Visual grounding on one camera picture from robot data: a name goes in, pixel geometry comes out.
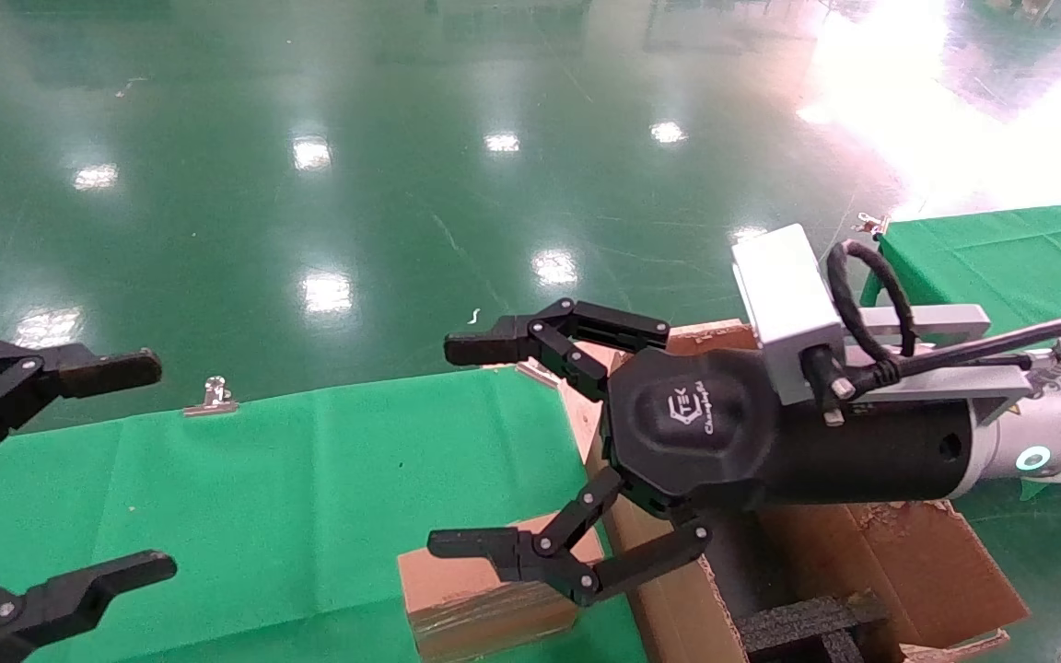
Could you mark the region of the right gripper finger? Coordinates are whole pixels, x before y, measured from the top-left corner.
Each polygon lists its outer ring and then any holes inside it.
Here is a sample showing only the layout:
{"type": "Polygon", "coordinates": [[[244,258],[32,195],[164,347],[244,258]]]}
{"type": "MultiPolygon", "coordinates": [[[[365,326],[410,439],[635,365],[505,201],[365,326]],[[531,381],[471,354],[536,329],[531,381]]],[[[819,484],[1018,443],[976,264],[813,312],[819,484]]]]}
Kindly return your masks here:
{"type": "Polygon", "coordinates": [[[577,543],[623,491],[623,475],[606,467],[539,533],[517,526],[439,529],[429,533],[427,549],[439,559],[484,558],[501,582],[547,585],[578,607],[613,599],[705,553],[712,531],[702,521],[691,519],[623,554],[594,564],[581,562],[574,553],[577,543]]]}
{"type": "Polygon", "coordinates": [[[501,316],[488,331],[448,334],[445,357],[454,366],[519,364],[534,357],[573,390],[601,402],[607,398],[608,369],[577,343],[636,354],[665,348],[667,341],[665,320],[561,298],[538,313],[501,316]]]}

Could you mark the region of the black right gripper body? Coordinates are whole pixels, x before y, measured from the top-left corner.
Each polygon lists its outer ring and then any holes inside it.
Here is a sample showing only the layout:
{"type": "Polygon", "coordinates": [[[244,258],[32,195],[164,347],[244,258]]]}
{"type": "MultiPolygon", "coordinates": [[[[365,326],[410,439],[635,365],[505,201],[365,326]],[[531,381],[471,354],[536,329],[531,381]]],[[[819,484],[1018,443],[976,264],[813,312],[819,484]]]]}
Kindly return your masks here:
{"type": "Polygon", "coordinates": [[[761,353],[649,348],[608,378],[603,450],[624,495],[649,513],[876,501],[959,491],[974,428],[961,401],[784,404],[761,353]]]}

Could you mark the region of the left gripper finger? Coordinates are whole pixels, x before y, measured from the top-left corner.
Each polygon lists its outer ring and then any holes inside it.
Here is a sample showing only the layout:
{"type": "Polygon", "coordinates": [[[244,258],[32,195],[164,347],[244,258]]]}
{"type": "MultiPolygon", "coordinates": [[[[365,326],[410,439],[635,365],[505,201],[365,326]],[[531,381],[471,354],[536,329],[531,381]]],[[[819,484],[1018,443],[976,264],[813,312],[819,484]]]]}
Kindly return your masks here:
{"type": "Polygon", "coordinates": [[[118,596],[177,572],[171,555],[147,549],[51,576],[21,595],[0,587],[0,662],[24,662],[42,647],[97,629],[118,596]]]}
{"type": "Polygon", "coordinates": [[[163,364],[150,349],[98,355],[81,344],[29,349],[0,341],[0,442],[58,399],[85,399],[153,385],[163,364]]]}

